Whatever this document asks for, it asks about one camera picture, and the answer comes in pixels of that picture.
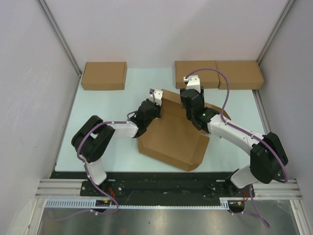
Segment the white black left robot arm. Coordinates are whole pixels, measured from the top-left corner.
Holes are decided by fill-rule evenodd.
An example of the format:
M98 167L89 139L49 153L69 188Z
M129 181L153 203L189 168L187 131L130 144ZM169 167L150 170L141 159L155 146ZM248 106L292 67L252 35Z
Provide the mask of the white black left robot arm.
M92 116L71 140L77 157L82 161L91 190L104 195L108 190L107 174L102 165L102 156L112 138L138 138L142 136L155 118L160 118L161 98L148 98L126 121L103 121Z

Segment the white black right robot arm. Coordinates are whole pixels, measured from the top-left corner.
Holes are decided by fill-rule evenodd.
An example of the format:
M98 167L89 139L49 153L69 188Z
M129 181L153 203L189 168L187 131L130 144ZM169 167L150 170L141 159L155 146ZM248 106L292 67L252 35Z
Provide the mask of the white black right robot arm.
M244 129L225 118L222 112L205 107L203 88L181 89L180 98L187 119L198 130L224 138L249 155L249 165L237 169L226 180L225 190L230 196L238 196L245 186L256 182L269 184L278 179L280 172L284 174L282 183L289 180L285 168L288 158L276 134Z

